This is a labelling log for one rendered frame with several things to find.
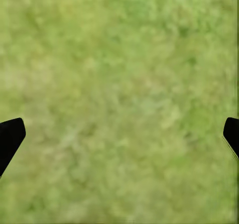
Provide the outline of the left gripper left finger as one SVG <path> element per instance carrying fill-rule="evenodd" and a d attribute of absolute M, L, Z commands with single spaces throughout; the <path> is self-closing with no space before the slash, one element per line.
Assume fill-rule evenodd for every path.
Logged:
<path fill-rule="evenodd" d="M 0 177 L 25 136 L 25 125 L 20 117 L 0 123 Z"/>

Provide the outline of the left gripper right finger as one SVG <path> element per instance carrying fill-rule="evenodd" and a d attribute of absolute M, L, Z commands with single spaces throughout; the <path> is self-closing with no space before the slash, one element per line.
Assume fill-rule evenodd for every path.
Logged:
<path fill-rule="evenodd" d="M 223 135 L 239 157 L 239 119 L 228 117 Z"/>

